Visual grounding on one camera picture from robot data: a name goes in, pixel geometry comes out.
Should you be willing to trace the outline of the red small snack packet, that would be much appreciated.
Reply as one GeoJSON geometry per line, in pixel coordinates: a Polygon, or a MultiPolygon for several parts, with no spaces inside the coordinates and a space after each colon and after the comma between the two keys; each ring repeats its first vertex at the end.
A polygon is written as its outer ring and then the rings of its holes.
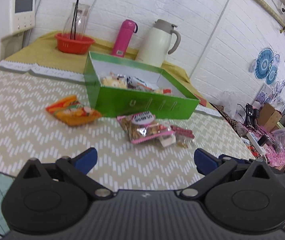
{"type": "Polygon", "coordinates": [[[163,147],[177,145],[183,148],[192,148],[192,146],[195,146],[195,137],[192,130],[171,125],[170,131],[173,133],[158,138],[163,147]]]}

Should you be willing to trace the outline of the orange snack packet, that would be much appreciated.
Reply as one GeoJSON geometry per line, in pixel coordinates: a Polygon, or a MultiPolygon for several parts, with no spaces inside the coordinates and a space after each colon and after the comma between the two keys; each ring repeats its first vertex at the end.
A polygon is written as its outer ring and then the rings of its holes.
{"type": "Polygon", "coordinates": [[[89,124],[102,117],[102,114],[79,102],[76,95],[63,98],[45,108],[45,110],[64,124],[76,127],[89,124]]]}

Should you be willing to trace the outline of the pink nuts snack packet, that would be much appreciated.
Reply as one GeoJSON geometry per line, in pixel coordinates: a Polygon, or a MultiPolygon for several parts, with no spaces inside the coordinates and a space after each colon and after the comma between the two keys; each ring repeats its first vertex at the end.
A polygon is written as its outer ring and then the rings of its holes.
{"type": "Polygon", "coordinates": [[[150,111],[118,116],[117,121],[127,132],[132,144],[140,144],[158,137],[174,134],[170,125],[158,122],[150,111]]]}

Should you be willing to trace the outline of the white power strip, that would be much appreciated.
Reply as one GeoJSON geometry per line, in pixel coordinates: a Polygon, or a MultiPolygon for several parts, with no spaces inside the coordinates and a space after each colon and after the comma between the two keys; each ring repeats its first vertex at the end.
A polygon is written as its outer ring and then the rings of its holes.
{"type": "Polygon", "coordinates": [[[254,133],[248,132],[247,133],[247,138],[249,139],[251,144],[254,146],[254,148],[257,150],[257,152],[260,155],[266,155],[267,152],[266,152],[265,148],[258,144],[258,138],[256,137],[256,135],[254,135],[254,133]]]}

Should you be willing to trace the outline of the red envelope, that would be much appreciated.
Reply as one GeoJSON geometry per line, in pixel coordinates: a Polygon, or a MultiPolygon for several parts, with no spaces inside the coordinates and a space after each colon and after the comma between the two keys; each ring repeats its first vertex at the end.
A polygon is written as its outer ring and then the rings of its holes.
{"type": "Polygon", "coordinates": [[[204,106],[204,107],[207,106],[207,101],[206,101],[204,98],[202,98],[202,97],[199,96],[199,95],[195,95],[195,97],[198,98],[200,105],[202,105],[202,106],[204,106]]]}

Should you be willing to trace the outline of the brown cardboard box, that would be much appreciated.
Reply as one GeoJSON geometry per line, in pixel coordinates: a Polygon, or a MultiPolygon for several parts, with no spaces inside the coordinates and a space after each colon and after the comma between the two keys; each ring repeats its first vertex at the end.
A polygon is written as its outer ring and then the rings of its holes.
{"type": "Polygon", "coordinates": [[[263,127],[265,131],[270,132],[276,126],[281,117],[281,112],[276,110],[269,103],[266,103],[260,110],[258,125],[263,127]]]}

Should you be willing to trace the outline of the green cardboard box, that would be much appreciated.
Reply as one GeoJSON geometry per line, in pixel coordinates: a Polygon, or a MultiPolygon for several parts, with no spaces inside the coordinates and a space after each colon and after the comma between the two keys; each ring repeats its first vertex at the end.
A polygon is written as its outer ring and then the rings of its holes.
{"type": "Polygon", "coordinates": [[[83,72],[89,104],[103,116],[115,118],[150,111],[159,119],[188,119],[199,99],[164,69],[137,61],[88,53],[83,72]],[[170,89],[170,94],[103,85],[103,77],[137,77],[151,89],[170,89]]]}

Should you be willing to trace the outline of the beige biscuit packet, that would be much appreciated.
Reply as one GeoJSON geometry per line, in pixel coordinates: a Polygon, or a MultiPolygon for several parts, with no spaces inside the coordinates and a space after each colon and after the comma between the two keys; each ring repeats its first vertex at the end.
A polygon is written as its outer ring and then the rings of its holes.
{"type": "Polygon", "coordinates": [[[100,81],[103,86],[127,89],[127,77],[125,75],[110,72],[108,75],[102,76],[100,81]]]}

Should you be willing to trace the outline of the red plastic basket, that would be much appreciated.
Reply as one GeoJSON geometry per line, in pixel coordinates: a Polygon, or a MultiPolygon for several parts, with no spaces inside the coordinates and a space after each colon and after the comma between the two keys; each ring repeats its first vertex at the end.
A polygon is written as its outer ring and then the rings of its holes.
{"type": "Polygon", "coordinates": [[[76,35],[76,39],[70,39],[69,34],[55,34],[57,49],[63,53],[83,55],[89,51],[95,40],[89,36],[76,35]]]}

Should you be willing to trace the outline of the mustard yellow tablecloth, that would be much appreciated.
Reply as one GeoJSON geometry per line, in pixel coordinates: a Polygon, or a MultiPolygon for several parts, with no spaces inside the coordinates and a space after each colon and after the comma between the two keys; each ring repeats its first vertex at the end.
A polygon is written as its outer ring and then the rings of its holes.
{"type": "MultiPolygon", "coordinates": [[[[59,51],[57,49],[57,40],[55,38],[55,34],[57,33],[57,31],[52,31],[40,36],[30,45],[12,54],[5,60],[29,64],[36,63],[40,66],[68,70],[76,73],[83,73],[87,55],[68,54],[59,51]]],[[[194,95],[203,97],[191,84],[191,81],[185,69],[170,64],[167,61],[165,61],[161,67],[169,74],[174,76],[194,95]]],[[[206,107],[213,108],[213,106],[208,101],[206,107]]]]}

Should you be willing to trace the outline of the cream thermal jug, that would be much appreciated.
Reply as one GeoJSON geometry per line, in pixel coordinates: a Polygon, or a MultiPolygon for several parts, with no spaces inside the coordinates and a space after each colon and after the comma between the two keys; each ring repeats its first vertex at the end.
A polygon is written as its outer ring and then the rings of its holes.
{"type": "Polygon", "coordinates": [[[181,42],[181,35],[170,22],[158,19],[143,40],[135,61],[161,67],[167,55],[174,53],[181,42]]]}

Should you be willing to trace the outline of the pink thermos bottle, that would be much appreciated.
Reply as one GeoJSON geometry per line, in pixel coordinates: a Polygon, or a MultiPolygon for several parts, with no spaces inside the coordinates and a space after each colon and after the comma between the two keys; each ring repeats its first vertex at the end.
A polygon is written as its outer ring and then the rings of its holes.
{"type": "Polygon", "coordinates": [[[125,20],[120,27],[111,55],[124,57],[131,37],[134,33],[137,33],[137,31],[138,25],[134,21],[125,20]]]}

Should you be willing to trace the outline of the black chopsticks pair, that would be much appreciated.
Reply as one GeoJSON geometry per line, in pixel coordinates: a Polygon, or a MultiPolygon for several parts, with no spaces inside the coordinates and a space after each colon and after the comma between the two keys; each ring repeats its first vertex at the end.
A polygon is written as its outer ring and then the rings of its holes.
{"type": "Polygon", "coordinates": [[[78,16],[78,5],[79,5],[79,0],[76,0],[75,8],[74,8],[74,16],[73,16],[73,21],[72,21],[72,29],[71,29],[71,34],[70,34],[70,38],[73,39],[73,40],[76,39],[76,25],[77,25],[77,16],[78,16]]]}

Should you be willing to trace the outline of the clear glass carafe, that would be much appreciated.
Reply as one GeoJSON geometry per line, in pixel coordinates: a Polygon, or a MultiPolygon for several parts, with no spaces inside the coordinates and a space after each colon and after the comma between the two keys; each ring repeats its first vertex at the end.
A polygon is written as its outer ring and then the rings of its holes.
{"type": "MultiPolygon", "coordinates": [[[[71,34],[72,21],[73,21],[73,16],[74,16],[74,8],[75,8],[75,2],[73,3],[73,7],[72,7],[69,17],[66,20],[62,34],[69,34],[69,35],[71,34]]],[[[88,22],[89,9],[90,9],[89,5],[79,3],[77,25],[76,25],[76,35],[84,36],[85,28],[88,22]]]]}

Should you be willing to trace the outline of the blue round wall decoration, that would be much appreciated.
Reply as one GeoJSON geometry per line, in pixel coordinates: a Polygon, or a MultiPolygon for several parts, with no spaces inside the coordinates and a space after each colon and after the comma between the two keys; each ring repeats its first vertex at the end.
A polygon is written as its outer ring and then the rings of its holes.
{"type": "Polygon", "coordinates": [[[274,51],[271,48],[263,48],[256,57],[255,77],[264,80],[269,86],[275,83],[277,66],[274,64],[274,51]]]}

